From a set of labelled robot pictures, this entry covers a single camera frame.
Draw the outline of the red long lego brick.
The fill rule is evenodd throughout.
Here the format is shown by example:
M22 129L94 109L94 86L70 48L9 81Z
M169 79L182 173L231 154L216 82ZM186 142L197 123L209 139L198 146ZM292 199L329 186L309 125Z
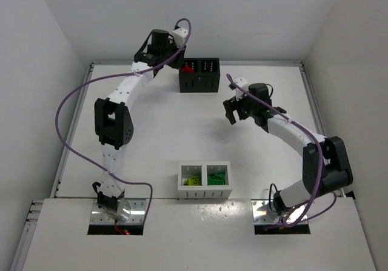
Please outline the red long lego brick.
M181 69L181 71L183 72L183 73L195 73L195 71L194 71L194 69L192 69L191 67L189 67L189 66L184 66L182 69Z

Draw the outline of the dark green lego brick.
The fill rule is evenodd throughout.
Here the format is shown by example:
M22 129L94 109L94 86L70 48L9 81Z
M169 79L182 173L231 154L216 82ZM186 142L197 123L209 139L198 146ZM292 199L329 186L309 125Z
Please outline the dark green lego brick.
M211 173L207 175L208 185L225 185L226 178L224 172Z

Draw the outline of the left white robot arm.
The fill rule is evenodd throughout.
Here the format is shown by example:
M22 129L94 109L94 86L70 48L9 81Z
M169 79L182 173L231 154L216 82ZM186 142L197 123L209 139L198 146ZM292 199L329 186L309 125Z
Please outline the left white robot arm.
M120 214L125 192L121 175L127 145L134 134L130 108L164 65L173 69L182 66L188 35L186 28L178 26L172 32L152 30L134 56L131 76L108 97L95 101L95 132L102 145L102 166L106 176L102 181L94 182L93 189L98 207L111 216Z

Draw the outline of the lime lego brick top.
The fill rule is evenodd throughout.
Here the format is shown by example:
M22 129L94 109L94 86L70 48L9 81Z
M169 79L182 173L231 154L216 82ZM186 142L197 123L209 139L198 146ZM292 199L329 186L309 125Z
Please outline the lime lego brick top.
M202 185L201 177L200 176L189 177L186 180L185 185L188 185L188 186L201 186Z

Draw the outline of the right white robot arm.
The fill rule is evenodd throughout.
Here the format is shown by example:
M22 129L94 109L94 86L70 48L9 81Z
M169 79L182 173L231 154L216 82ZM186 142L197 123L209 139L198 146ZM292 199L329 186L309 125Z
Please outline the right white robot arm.
M230 85L234 97L223 102L231 124L252 118L265 132L281 139L302 157L302 178L275 192L270 206L278 215L353 183L353 174L344 141L326 137L293 121L281 107L272 105L267 85L255 83L241 87Z

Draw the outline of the white two-compartment container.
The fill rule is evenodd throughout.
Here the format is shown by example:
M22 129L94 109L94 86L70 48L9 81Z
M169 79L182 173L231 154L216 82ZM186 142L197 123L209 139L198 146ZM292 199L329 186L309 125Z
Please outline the white two-compartment container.
M224 172L225 185L208 185L207 175ZM185 185L192 176L201 177L201 186ZM187 161L178 167L178 198L181 199L227 199L232 192L229 161Z

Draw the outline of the lime lego brick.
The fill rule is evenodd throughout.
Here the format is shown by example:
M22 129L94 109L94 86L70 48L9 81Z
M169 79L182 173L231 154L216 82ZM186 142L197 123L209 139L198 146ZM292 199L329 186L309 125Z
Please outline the lime lego brick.
M193 185L201 185L201 177L200 176L194 176L191 178L191 183Z
M189 177L186 180L185 185L188 185L188 186L201 186L202 185L201 177L200 176Z

